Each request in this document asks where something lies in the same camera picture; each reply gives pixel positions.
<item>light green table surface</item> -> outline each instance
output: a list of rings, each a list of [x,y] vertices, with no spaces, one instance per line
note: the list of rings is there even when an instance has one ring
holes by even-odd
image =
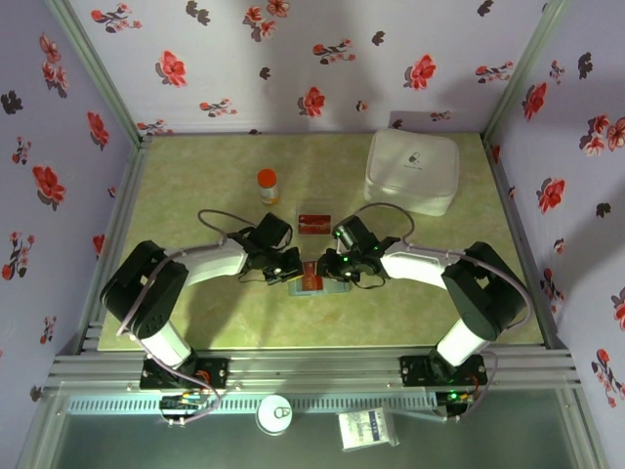
[[[415,215],[415,243],[467,248],[490,243],[522,278],[503,208],[478,134],[449,134],[460,148],[460,183],[443,217]],[[122,259],[142,240],[182,247],[217,240],[200,225],[201,208],[226,210],[253,222],[272,211],[296,226],[296,206],[330,199],[338,221],[365,203],[364,171],[371,135],[198,136],[155,138],[126,237]],[[273,168],[280,201],[261,202],[256,173]],[[373,208],[361,216],[379,238],[401,236],[403,216]],[[227,231],[242,228],[221,216],[211,220]],[[330,236],[294,236],[303,259],[316,259]],[[172,315],[188,343],[202,348],[403,346],[435,344],[458,320],[445,290],[412,280],[392,280],[384,288],[292,298],[287,285],[240,284],[219,277],[186,288]],[[119,322],[106,316],[100,350],[132,350],[116,338]],[[502,343],[542,343],[534,320]]]

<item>black mounting bracket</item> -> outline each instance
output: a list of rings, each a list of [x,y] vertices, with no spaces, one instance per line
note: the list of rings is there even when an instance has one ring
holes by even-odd
[[[471,355],[449,379],[437,375],[432,369],[432,359],[428,355],[399,357],[399,374],[405,387],[426,386],[475,386],[473,376],[480,386],[488,382],[484,359],[481,355]]]
[[[228,359],[196,359],[192,370],[186,373],[195,378],[208,380],[215,389],[226,389],[226,381],[229,374]],[[154,360],[145,359],[144,369],[139,383],[141,389],[199,389],[195,383],[172,376],[168,371],[161,368]]]

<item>white box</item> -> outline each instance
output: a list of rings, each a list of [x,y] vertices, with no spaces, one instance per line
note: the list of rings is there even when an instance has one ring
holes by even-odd
[[[364,198],[410,212],[444,215],[458,191],[459,159],[453,140],[379,130],[369,150]]]

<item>wall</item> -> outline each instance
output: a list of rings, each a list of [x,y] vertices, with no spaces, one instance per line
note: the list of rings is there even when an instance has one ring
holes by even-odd
[[[289,1],[70,3],[145,133],[481,131],[545,5]]]
[[[572,2],[491,139],[613,468],[625,454],[624,16],[618,0]]]
[[[130,144],[43,2],[7,2],[0,30],[0,466],[12,468],[77,331]]]

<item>orange bottle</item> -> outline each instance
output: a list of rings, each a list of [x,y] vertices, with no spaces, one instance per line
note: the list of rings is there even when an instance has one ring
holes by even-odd
[[[261,199],[266,205],[274,205],[278,200],[277,177],[270,168],[258,172],[258,186],[261,189]]]

